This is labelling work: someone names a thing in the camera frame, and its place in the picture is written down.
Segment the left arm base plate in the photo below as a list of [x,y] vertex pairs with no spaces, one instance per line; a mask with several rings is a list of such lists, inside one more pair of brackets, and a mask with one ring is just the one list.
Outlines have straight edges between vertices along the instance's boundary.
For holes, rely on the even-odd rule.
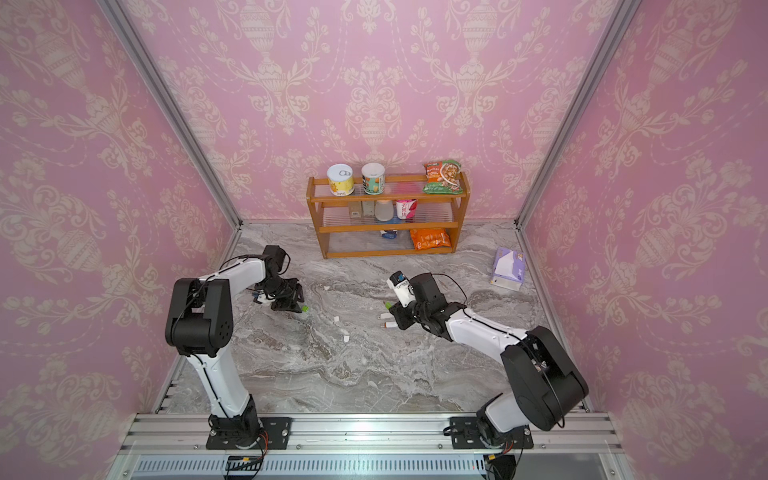
[[253,427],[211,427],[205,447],[207,450],[286,450],[292,423],[290,417],[261,417]]

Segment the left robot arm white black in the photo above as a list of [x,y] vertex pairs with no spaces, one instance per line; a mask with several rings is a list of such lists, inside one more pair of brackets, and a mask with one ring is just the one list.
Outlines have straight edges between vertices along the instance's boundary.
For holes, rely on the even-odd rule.
[[288,253],[268,245],[260,254],[238,255],[213,273],[180,278],[173,285],[165,341],[192,365],[208,397],[208,450],[269,448],[269,430],[238,374],[230,348],[233,303],[246,292],[256,304],[273,311],[300,313],[303,287],[298,279],[283,276],[289,266]]

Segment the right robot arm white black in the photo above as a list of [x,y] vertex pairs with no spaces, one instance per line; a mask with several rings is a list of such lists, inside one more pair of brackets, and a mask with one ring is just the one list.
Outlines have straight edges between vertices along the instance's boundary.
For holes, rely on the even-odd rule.
[[563,428],[566,414],[589,395],[585,378],[550,329],[526,331],[487,319],[463,302],[447,300],[429,272],[408,278],[397,271],[387,285],[397,297],[388,311],[399,329],[418,325],[503,366],[510,390],[476,412],[484,444],[509,448],[512,432],[520,428]]

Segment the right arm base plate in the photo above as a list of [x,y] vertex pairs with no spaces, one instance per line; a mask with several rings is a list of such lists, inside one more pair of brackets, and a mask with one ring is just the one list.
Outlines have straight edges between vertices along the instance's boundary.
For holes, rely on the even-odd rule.
[[499,433],[488,421],[476,416],[454,416],[443,429],[454,449],[499,449],[500,451],[532,449],[534,442],[527,425]]

